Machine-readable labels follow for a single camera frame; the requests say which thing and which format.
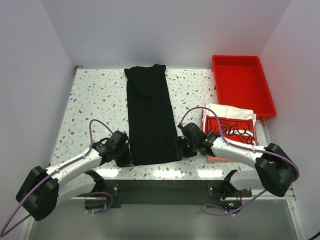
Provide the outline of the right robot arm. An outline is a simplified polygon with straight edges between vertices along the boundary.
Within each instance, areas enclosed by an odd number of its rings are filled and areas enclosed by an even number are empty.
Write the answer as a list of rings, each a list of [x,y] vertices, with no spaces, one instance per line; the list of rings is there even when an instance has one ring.
[[[232,170],[221,182],[222,191],[230,197],[245,189],[265,189],[283,197],[299,170],[280,146],[254,146],[229,140],[218,133],[205,134],[195,123],[179,124],[183,146],[192,154],[225,158],[249,166],[246,171]]]

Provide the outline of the black t-shirt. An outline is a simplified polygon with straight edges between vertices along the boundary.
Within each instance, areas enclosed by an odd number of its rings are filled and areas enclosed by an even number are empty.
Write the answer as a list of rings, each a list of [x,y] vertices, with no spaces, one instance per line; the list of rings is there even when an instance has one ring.
[[[179,160],[177,130],[166,66],[126,68],[130,153],[133,164],[154,165]]]

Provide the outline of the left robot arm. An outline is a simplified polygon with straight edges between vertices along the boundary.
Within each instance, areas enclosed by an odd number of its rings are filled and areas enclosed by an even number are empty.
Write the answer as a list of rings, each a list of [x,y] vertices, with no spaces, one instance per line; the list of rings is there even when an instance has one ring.
[[[15,199],[36,220],[41,221],[55,207],[73,197],[99,196],[106,189],[104,178],[95,168],[115,161],[117,166],[130,164],[129,138],[115,131],[111,137],[94,142],[91,148],[65,163],[31,169]]]

